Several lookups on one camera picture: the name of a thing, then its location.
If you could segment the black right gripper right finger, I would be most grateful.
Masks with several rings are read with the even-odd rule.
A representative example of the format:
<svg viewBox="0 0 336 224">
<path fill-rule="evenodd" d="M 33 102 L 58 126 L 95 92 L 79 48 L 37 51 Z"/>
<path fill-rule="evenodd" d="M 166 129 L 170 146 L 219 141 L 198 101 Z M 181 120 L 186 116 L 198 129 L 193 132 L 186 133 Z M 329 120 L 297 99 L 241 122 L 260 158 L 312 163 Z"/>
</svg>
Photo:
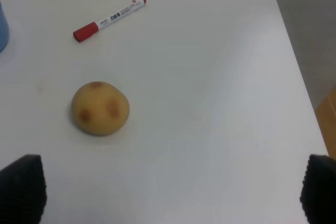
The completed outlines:
<svg viewBox="0 0 336 224">
<path fill-rule="evenodd" d="M 300 202 L 308 223 L 335 223 L 335 160 L 309 156 Z"/>
</svg>

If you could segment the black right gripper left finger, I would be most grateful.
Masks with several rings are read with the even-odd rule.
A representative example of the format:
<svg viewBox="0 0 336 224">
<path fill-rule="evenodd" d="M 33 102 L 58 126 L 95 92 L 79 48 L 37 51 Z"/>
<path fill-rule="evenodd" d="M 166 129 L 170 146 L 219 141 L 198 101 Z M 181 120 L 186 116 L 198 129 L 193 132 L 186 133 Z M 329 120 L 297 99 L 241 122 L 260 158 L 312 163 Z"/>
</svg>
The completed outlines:
<svg viewBox="0 0 336 224">
<path fill-rule="evenodd" d="M 1 170 L 1 223 L 40 223 L 47 203 L 40 155 L 24 155 Z"/>
</svg>

